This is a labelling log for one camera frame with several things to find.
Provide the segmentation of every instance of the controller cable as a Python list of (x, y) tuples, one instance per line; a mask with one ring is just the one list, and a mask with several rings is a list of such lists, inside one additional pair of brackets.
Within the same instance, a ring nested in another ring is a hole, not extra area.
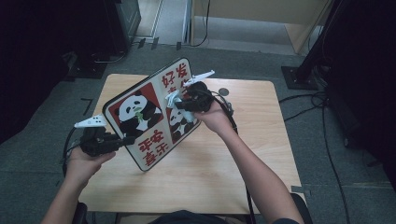
[[(211, 91), (211, 92), (215, 93), (216, 95), (209, 94), (206, 91), (198, 91), (198, 90), (195, 90), (195, 91), (203, 93), (203, 94), (206, 94), (206, 95), (212, 97), (212, 99), (215, 100), (217, 103), (219, 103), (219, 105), (221, 106), (221, 108), (224, 111), (225, 115), (227, 116), (228, 120), (231, 122), (233, 130), (238, 134), (238, 129), (237, 129), (235, 120), (233, 119), (233, 108), (232, 108), (232, 105), (229, 102), (227, 102), (224, 99), (224, 97), (222, 97), (219, 93), (217, 93), (215, 91)], [(248, 191), (248, 188), (247, 187), (245, 187), (245, 188), (246, 188), (246, 191), (247, 191), (247, 204), (248, 204), (248, 209), (249, 209), (249, 213), (250, 213), (250, 223), (251, 224), (256, 224), (256, 217), (255, 217), (254, 211), (253, 211), (253, 203), (251, 201), (251, 196), (250, 196), (250, 193)]]
[(72, 137), (73, 132), (74, 132), (75, 130), (76, 130), (75, 127), (73, 127), (73, 129), (70, 130), (70, 133), (69, 133), (69, 135), (67, 135), (66, 141), (64, 142), (64, 154), (63, 154), (63, 160), (62, 160), (62, 163), (63, 163), (63, 164), (62, 164), (62, 170), (63, 170), (63, 172), (64, 172), (64, 176), (66, 176), (66, 172), (67, 172), (67, 160), (68, 160), (67, 154), (68, 154), (68, 152), (69, 152), (71, 149), (75, 148), (75, 147), (67, 148), (67, 147), (69, 146), (70, 138)]

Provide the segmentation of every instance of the hand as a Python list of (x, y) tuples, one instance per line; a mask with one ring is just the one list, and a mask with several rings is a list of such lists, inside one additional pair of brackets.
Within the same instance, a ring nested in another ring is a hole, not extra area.
[(209, 111), (194, 113), (194, 116), (203, 121), (212, 132), (220, 133), (226, 128), (232, 128), (231, 123), (218, 102), (214, 101)]
[(80, 147), (73, 149), (67, 163), (65, 181), (75, 187), (84, 189), (90, 178), (101, 168), (102, 164), (116, 156), (116, 152), (107, 153), (98, 157), (91, 157)]

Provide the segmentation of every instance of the white controller part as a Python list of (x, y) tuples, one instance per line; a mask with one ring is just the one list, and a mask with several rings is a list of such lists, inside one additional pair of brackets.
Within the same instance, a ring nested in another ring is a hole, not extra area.
[[(177, 109), (175, 102), (181, 102), (180, 96), (179, 96), (179, 90), (173, 91), (169, 93), (165, 99), (168, 101), (168, 107), (172, 109)], [(195, 116), (192, 114), (190, 111), (186, 111), (184, 109), (179, 109), (180, 113), (183, 115), (183, 117), (187, 120), (188, 123), (195, 121)]]
[(105, 127), (106, 120), (103, 115), (99, 114), (90, 119), (85, 119), (75, 124), (75, 128), (94, 128), (94, 127)]
[(183, 84), (183, 87), (188, 87), (188, 86), (190, 86), (190, 85), (192, 85), (192, 84), (194, 84), (194, 83), (197, 83), (197, 82), (199, 82), (199, 81), (201, 81), (201, 80), (203, 80), (203, 79), (205, 79), (205, 78), (207, 78), (207, 77), (212, 76), (213, 74), (215, 74), (215, 71), (211, 70), (210, 72), (203, 73), (203, 74), (201, 74), (201, 75), (196, 75), (196, 76), (195, 76), (195, 75), (192, 75), (192, 78), (189, 79), (188, 81), (186, 81), (186, 82)]

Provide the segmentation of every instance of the black cable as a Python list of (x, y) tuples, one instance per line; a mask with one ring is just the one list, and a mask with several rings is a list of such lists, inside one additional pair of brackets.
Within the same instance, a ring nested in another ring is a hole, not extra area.
[[(233, 119), (233, 109), (230, 108), (229, 103), (224, 99), (224, 97), (222, 97), (219, 93), (215, 92), (215, 91), (211, 91), (212, 93), (215, 93), (218, 97), (220, 97), (221, 101), (216, 98), (215, 96), (209, 94), (206, 91), (198, 91), (207, 95), (210, 95), (213, 97), (213, 99), (219, 103), (219, 105), (221, 106), (222, 110), (224, 111), (224, 113), (226, 114), (228, 120), (231, 122), (231, 125), (233, 127), (233, 130), (238, 134), (238, 129), (235, 123), (235, 120)], [(247, 191), (247, 205), (248, 205), (248, 209), (249, 209), (249, 213), (250, 213), (250, 221), (252, 224), (256, 224), (256, 217), (254, 215), (254, 210), (253, 210), (253, 203), (251, 201), (251, 196), (250, 193), (248, 191), (248, 187), (245, 186), (245, 189)]]
[(209, 9), (210, 9), (210, 0), (207, 2), (206, 26), (205, 26), (205, 28), (206, 28), (206, 34), (205, 34), (205, 37), (204, 37), (204, 39), (202, 40), (202, 42), (201, 42), (200, 44), (198, 44), (198, 45), (191, 45), (192, 47), (199, 47), (199, 46), (201, 46), (202, 44), (204, 44), (204, 42), (205, 42), (206, 39), (207, 39), (207, 22), (208, 22), (208, 19), (209, 19)]
[(292, 95), (292, 96), (289, 96), (289, 97), (286, 97), (286, 98), (280, 100), (279, 103), (281, 104), (281, 103), (283, 103), (283, 102), (285, 102), (285, 101), (288, 101), (288, 100), (291, 100), (291, 99), (295, 99), (295, 98), (299, 98), (299, 97), (304, 97), (304, 96), (312, 96), (312, 95), (313, 95), (313, 94)]
[[(288, 121), (288, 120), (297, 118), (298, 116), (300, 116), (300, 115), (302, 115), (302, 114), (304, 114), (304, 113), (306, 113), (306, 112), (308, 112), (308, 111), (310, 111), (310, 110), (313, 110), (313, 109), (319, 108), (319, 107), (323, 107), (324, 102), (325, 102), (326, 99), (320, 98), (319, 95), (321, 95), (321, 94), (325, 94), (325, 92), (324, 92), (324, 91), (318, 91), (318, 92), (316, 92), (316, 93), (314, 93), (314, 94), (294, 95), (294, 96), (289, 96), (289, 97), (287, 97), (287, 98), (285, 98), (285, 99), (283, 99), (283, 100), (280, 100), (279, 103), (283, 103), (283, 102), (288, 101), (288, 100), (291, 100), (291, 99), (295, 99), (295, 98), (299, 98), (299, 97), (303, 97), (303, 96), (311, 96), (311, 104), (313, 105), (313, 107), (308, 108), (308, 109), (305, 109), (305, 110), (303, 110), (303, 111), (300, 111), (299, 113), (297, 113), (297, 114), (295, 114), (295, 115), (293, 115), (293, 116), (291, 116), (291, 117), (289, 117), (289, 118), (286, 118), (286, 119), (284, 119), (283, 121), (286, 122), (286, 121)], [(314, 99), (315, 99), (315, 98), (319, 98), (320, 100), (322, 100), (322, 102), (321, 102), (320, 104), (318, 104), (318, 105), (315, 104), (315, 103), (314, 103)]]
[(125, 57), (125, 55), (126, 55), (126, 52), (124, 51), (123, 53), (122, 53), (122, 55), (118, 58), (118, 59), (116, 59), (116, 60), (113, 60), (113, 61), (94, 61), (95, 63), (116, 63), (116, 62), (118, 62), (119, 60), (121, 60), (123, 57)]
[(286, 121), (288, 121), (288, 120), (297, 118), (298, 116), (302, 115), (303, 113), (306, 113), (306, 112), (308, 112), (308, 111), (310, 111), (310, 110), (313, 110), (313, 109), (315, 109), (315, 108), (318, 108), (318, 107), (317, 107), (316, 105), (314, 105), (313, 107), (308, 108), (308, 109), (305, 109), (305, 110), (299, 112), (299, 113), (296, 114), (296, 115), (293, 115), (293, 116), (291, 116), (291, 117), (289, 117), (289, 118), (284, 119), (283, 121), (286, 122)]
[(322, 74), (323, 69), (320, 68), (321, 65), (316, 64), (314, 65), (314, 67), (312, 68), (312, 73), (314, 74), (314, 77), (316, 78), (317, 82), (322, 86), (322, 87), (327, 87), (327, 82), (324, 80), (324, 75), (327, 75), (327, 73), (329, 73), (329, 71), (326, 72), (326, 74)]
[(346, 211), (346, 223), (350, 224), (349, 212), (348, 212), (348, 209), (347, 209), (346, 196), (344, 194), (343, 187), (341, 186), (340, 177), (338, 176), (338, 174), (337, 174), (337, 172), (335, 170), (334, 163), (332, 162), (332, 155), (330, 154), (329, 144), (327, 142), (326, 122), (325, 122), (325, 118), (324, 118), (324, 109), (325, 109), (325, 106), (322, 107), (322, 122), (323, 122), (323, 136), (324, 136), (324, 142), (325, 142), (325, 145), (326, 145), (326, 151), (327, 151), (327, 155), (329, 157), (330, 164), (332, 166), (332, 171), (334, 172), (334, 175), (335, 175), (335, 179), (337, 180), (338, 188), (340, 189), (340, 192), (341, 192), (341, 197), (343, 199), (344, 208), (345, 208), (345, 211)]
[(96, 214), (92, 212), (92, 224), (96, 224)]
[(64, 142), (64, 154), (63, 154), (64, 160), (63, 160), (63, 165), (62, 165), (62, 170), (64, 171), (64, 176), (66, 176), (66, 172), (67, 172), (67, 153), (70, 150), (70, 148), (67, 149), (67, 147), (69, 146), (70, 138), (72, 137), (73, 132), (75, 130), (76, 130), (75, 127), (73, 127), (73, 129), (70, 130), (70, 133), (69, 133), (69, 135), (67, 135), (66, 141)]

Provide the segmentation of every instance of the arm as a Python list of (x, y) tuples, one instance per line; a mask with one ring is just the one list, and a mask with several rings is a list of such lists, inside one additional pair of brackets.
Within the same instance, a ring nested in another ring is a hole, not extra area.
[(254, 203), (269, 223), (282, 217), (304, 223), (285, 184), (233, 130), (218, 103), (213, 103), (208, 112), (194, 116), (224, 141)]
[(72, 223), (79, 194), (102, 164), (115, 155), (112, 152), (93, 158), (82, 152), (81, 148), (75, 148), (67, 164), (64, 182), (41, 223)]

